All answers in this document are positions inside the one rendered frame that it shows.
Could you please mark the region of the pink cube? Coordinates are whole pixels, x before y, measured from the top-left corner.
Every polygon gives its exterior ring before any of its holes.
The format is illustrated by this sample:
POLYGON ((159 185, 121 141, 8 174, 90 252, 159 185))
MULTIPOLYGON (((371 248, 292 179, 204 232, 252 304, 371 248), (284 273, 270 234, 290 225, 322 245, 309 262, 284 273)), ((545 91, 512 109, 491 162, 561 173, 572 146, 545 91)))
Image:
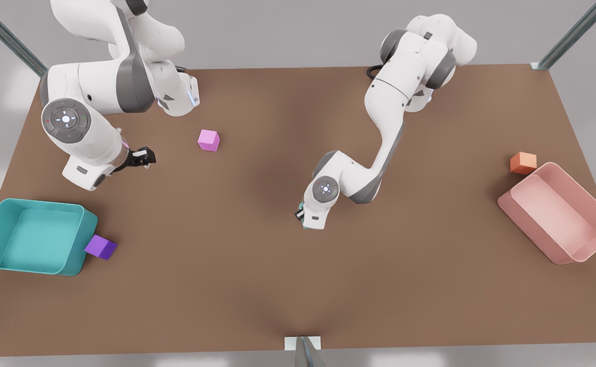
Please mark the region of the pink cube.
POLYGON ((213 130, 203 129, 200 131, 197 142, 203 150, 215 152, 219 148, 220 136, 213 130))

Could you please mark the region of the purple cube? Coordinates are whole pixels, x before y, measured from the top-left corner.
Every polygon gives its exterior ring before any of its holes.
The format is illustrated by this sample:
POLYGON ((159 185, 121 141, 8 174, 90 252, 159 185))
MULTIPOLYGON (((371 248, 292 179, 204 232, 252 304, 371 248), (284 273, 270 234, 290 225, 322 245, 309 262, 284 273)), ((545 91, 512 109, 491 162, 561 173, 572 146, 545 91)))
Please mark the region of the purple cube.
POLYGON ((97 258, 107 260, 113 255, 116 248, 116 243, 95 234, 86 245, 85 252, 97 258))

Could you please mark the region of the teal plastic bin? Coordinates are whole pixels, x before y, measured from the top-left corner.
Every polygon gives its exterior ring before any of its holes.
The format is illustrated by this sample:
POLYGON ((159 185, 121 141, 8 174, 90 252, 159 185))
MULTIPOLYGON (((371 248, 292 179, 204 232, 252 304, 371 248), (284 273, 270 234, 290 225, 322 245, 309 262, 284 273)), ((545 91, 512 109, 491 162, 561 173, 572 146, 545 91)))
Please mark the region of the teal plastic bin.
POLYGON ((0 202, 0 270, 76 276, 97 223, 78 204, 6 198, 0 202))

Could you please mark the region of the orange cube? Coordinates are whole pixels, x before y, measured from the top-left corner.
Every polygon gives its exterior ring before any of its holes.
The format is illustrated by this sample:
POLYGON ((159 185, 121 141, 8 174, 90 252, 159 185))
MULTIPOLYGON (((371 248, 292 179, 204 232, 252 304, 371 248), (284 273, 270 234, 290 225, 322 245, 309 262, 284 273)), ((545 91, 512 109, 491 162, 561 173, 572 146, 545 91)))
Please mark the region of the orange cube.
POLYGON ((512 173, 527 175, 538 168, 536 155, 526 152, 518 152, 509 160, 509 170, 512 173))

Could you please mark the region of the pink plastic bin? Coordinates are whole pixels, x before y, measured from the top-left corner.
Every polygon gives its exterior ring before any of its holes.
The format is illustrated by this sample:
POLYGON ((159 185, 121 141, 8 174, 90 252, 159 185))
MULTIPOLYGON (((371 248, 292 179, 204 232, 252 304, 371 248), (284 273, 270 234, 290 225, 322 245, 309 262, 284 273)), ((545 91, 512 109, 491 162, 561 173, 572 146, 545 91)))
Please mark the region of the pink plastic bin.
POLYGON ((554 264, 582 263, 596 253, 596 198, 558 164, 540 166, 497 203, 554 264))

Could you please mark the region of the silver frame post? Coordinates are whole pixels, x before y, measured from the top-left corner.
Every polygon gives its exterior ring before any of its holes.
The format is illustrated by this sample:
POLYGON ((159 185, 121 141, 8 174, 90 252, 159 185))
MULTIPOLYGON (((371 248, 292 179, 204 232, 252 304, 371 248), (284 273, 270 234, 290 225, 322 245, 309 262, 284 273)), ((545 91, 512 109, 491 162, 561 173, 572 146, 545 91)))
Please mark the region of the silver frame post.
POLYGON ((594 24, 596 24, 596 2, 586 10, 575 25, 566 32, 540 61, 529 63, 529 67, 532 70, 549 70, 594 24))
POLYGON ((47 67, 21 40, 12 33, 7 26, 0 21, 0 41, 12 51, 21 61, 23 61, 30 70, 38 77, 44 77, 47 67))
POLYGON ((284 350, 295 352, 295 367, 326 367, 326 363, 319 355, 320 336, 284 337, 284 350))

